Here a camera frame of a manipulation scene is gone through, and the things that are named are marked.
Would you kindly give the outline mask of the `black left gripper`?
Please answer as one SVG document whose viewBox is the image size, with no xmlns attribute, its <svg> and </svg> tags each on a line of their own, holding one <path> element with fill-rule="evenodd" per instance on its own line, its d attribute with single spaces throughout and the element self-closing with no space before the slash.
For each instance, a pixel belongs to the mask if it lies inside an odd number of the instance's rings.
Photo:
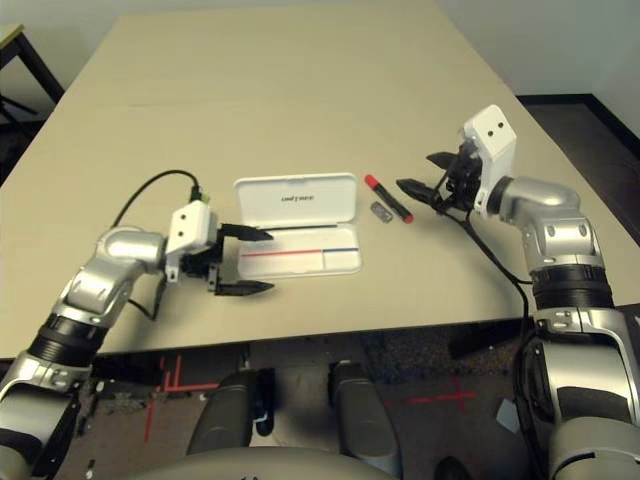
<svg viewBox="0 0 640 480">
<path fill-rule="evenodd" d="M 270 241 L 273 236 L 267 231 L 236 224 L 222 224 L 216 231 L 214 242 L 195 254 L 186 254 L 180 261 L 180 272 L 188 277 L 204 279 L 208 291 L 218 296 L 244 297 L 266 292 L 273 284 L 241 280 L 236 283 L 222 283 L 220 267 L 223 263 L 224 238 L 232 237 L 240 241 Z"/>
</svg>

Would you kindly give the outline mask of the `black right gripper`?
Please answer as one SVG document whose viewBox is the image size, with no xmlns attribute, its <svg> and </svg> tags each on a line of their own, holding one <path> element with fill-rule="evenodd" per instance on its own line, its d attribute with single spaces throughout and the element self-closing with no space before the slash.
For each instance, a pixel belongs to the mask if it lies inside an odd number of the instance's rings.
<svg viewBox="0 0 640 480">
<path fill-rule="evenodd" d="M 473 142 L 463 142 L 457 153 L 437 152 L 426 159 L 444 170 L 434 188 L 415 179 L 399 179 L 396 185 L 410 198 L 433 203 L 438 212 L 454 208 L 464 213 L 473 210 L 480 187 L 482 161 Z"/>
</svg>

